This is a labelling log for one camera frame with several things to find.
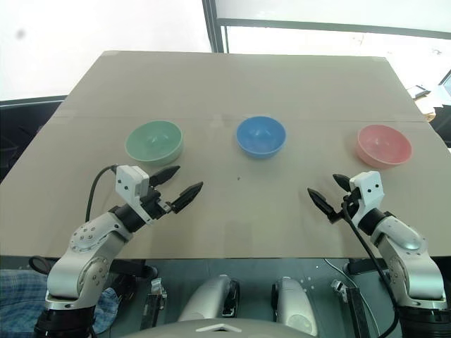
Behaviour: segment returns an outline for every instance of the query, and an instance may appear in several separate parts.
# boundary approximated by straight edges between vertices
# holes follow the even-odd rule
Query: pink bowl
[[[357,136],[357,155],[375,168],[389,168],[407,162],[412,145],[396,129],[386,125],[367,125]]]

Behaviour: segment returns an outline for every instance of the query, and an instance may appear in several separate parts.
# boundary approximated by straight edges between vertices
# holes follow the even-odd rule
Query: green bowl
[[[128,135],[125,150],[129,157],[152,165],[173,162],[183,150],[180,128],[168,121],[152,121]]]

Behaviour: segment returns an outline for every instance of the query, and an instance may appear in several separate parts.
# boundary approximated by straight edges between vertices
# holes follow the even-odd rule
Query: bowl
[[[237,142],[253,158],[270,158],[285,144],[285,128],[273,118],[255,116],[241,122]]]
[[[180,128],[168,121],[151,121],[128,135],[125,150],[129,157],[151,165],[173,162],[183,150]]]
[[[357,136],[357,155],[375,168],[389,168],[407,162],[412,145],[396,129],[386,125],[368,125]]]

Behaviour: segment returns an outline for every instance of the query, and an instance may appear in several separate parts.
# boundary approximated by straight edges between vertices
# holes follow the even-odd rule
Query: cable
[[[352,285],[354,285],[354,287],[359,289],[360,297],[362,298],[362,301],[364,302],[366,308],[368,309],[369,315],[370,315],[371,319],[373,320],[374,327],[376,328],[376,332],[377,332],[378,336],[381,335],[381,332],[379,331],[379,326],[378,326],[378,323],[376,322],[376,318],[374,317],[373,311],[371,311],[371,308],[369,307],[368,302],[366,301],[364,295],[360,292],[359,286],[348,275],[346,275],[343,271],[341,271],[339,268],[337,268],[335,265],[333,265],[330,261],[328,261],[327,258],[323,258],[323,260],[332,269],[337,270],[337,272],[339,272],[341,275],[343,275]]]
[[[89,327],[89,334],[90,334],[90,338],[97,338],[97,334],[94,331],[94,328],[92,327],[92,325]]]
[[[111,170],[113,173],[116,172],[117,164],[109,165],[108,167],[103,168],[99,171],[96,178],[94,178],[94,181],[92,182],[91,191],[89,192],[89,198],[87,200],[87,207],[86,207],[86,217],[85,222],[89,221],[89,216],[91,214],[91,206],[92,206],[92,199],[94,198],[94,191],[96,189],[97,182],[99,181],[100,177],[108,170]]]
[[[374,266],[376,267],[379,276],[381,276],[382,282],[384,284],[384,287],[387,289],[388,295],[390,296],[390,300],[392,301],[392,305],[393,305],[393,311],[394,311],[394,316],[393,316],[393,321],[392,324],[390,325],[390,327],[383,333],[381,334],[378,338],[385,338],[387,337],[391,332],[393,332],[393,330],[396,328],[398,321],[399,321],[399,314],[397,312],[397,304],[396,304],[396,299],[395,299],[395,295],[393,294],[393,291],[390,287],[390,285],[388,284],[387,281],[387,277],[383,274],[382,268],[379,265],[378,261],[376,260],[376,257],[374,257],[373,252],[371,251],[371,249],[368,247],[368,244],[366,244],[365,240],[363,239],[363,237],[359,234],[359,231],[357,230],[357,228],[354,226],[354,223],[352,222],[352,219],[350,217],[350,213],[347,210],[347,201],[343,201],[343,203],[341,204],[341,207],[343,209],[343,215],[344,215],[344,219],[345,221],[350,225],[353,233],[357,236],[357,238],[360,241],[360,244],[362,244],[362,246],[364,247],[365,251],[367,252],[367,254],[369,255],[369,257],[371,258],[371,260],[373,261]]]

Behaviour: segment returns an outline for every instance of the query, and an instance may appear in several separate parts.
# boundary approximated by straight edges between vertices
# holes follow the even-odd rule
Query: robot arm
[[[138,167],[116,168],[116,191],[127,204],[112,208],[74,231],[66,252],[49,273],[46,310],[35,327],[38,337],[91,334],[94,307],[111,263],[132,239],[133,232],[171,211],[178,213],[202,188],[200,182],[183,191],[174,202],[162,201],[155,186],[170,179],[178,169],[169,167],[149,177]]]
[[[344,200],[353,225],[370,236],[387,263],[403,336],[451,334],[443,278],[428,254],[427,240],[391,213],[378,209],[384,196],[380,174],[370,171],[353,178],[333,177],[349,192]],[[313,189],[309,189],[309,194],[332,223],[344,218],[343,210],[336,213],[321,194]]]

